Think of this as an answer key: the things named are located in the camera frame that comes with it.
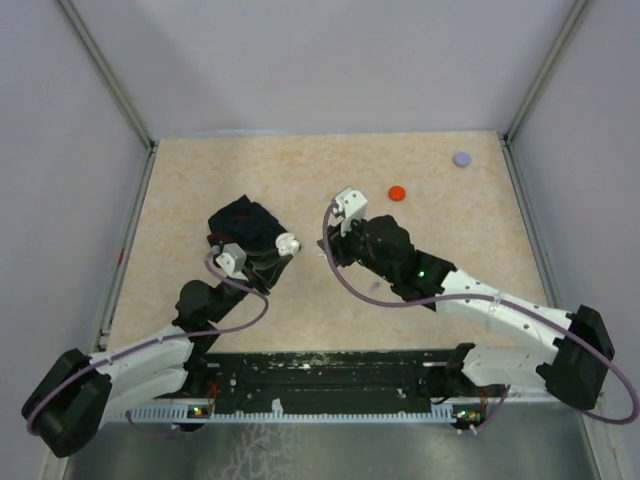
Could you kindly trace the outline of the orange charging case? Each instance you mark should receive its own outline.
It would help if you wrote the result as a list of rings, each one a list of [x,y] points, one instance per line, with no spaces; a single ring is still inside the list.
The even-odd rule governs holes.
[[[389,188],[388,196],[390,200],[400,202],[406,198],[406,190],[400,185],[394,185]]]

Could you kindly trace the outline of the white charging case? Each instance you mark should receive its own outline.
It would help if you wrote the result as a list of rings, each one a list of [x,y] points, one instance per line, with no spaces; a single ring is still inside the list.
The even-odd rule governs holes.
[[[276,238],[275,247],[280,257],[295,256],[300,250],[300,242],[293,233],[285,232]]]

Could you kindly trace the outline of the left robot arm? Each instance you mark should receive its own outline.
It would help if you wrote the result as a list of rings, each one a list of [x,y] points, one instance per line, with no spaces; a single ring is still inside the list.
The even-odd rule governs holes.
[[[220,335],[256,323],[222,329],[219,322],[249,295],[266,302],[293,259],[272,251],[241,255],[222,268],[230,257],[227,251],[207,254],[205,266],[218,284],[185,283],[176,318],[157,333],[110,351],[85,354],[74,348],[61,354],[22,406],[28,433],[65,458],[84,448],[106,421],[141,404],[179,391],[201,394],[208,384],[203,365],[211,346]]]

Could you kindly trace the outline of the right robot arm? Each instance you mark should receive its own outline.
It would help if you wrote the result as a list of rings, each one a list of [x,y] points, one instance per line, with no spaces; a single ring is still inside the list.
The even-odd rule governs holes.
[[[601,314],[522,300],[473,278],[453,263],[417,249],[390,216],[324,222],[319,241],[333,272],[357,264],[389,284],[396,308],[422,306],[462,316],[509,336],[513,347],[459,346],[447,370],[461,396],[478,387],[542,388],[567,406],[595,408],[615,350]]]

